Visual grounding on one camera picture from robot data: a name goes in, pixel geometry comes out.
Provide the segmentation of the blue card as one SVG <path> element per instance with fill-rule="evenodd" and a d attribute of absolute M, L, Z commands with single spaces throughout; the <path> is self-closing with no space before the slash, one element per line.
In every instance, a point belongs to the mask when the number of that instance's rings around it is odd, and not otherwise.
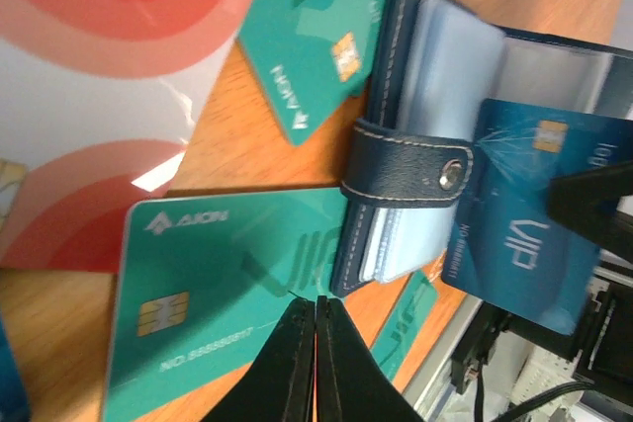
<path fill-rule="evenodd" d="M 487 99 L 442 281 L 560 334 L 574 332 L 598 247 L 546 213 L 552 179 L 632 156 L 625 119 Z"/>

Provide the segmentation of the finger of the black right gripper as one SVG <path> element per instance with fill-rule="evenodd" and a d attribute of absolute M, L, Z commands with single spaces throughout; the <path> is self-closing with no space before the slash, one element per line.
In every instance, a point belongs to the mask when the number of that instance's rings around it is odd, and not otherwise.
<path fill-rule="evenodd" d="M 546 211 L 557 223 L 628 262 L 632 216 L 617 209 L 632 195 L 632 162 L 598 167 L 550 181 Z"/>

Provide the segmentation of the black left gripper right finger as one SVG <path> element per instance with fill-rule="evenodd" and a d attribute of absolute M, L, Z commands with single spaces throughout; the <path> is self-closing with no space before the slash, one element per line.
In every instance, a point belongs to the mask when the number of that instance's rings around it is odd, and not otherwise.
<path fill-rule="evenodd" d="M 382 373 L 342 301 L 325 296 L 316 301 L 316 419 L 421 419 Z"/>

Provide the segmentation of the dark blue card holder wallet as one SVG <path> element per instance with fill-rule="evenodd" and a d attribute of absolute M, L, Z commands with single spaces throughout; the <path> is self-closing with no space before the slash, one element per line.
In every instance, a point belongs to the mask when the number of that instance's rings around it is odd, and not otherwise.
<path fill-rule="evenodd" d="M 632 54 L 483 21 L 456 0 L 387 0 L 365 114 L 341 182 L 339 297 L 438 258 L 474 169 L 487 99 L 632 115 Z"/>

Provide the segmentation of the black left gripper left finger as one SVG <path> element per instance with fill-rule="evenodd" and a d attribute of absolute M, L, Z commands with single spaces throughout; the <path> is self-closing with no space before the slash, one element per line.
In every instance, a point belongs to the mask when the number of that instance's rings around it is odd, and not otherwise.
<path fill-rule="evenodd" d="M 311 421 L 316 305 L 293 299 L 248 371 L 205 421 Z"/>

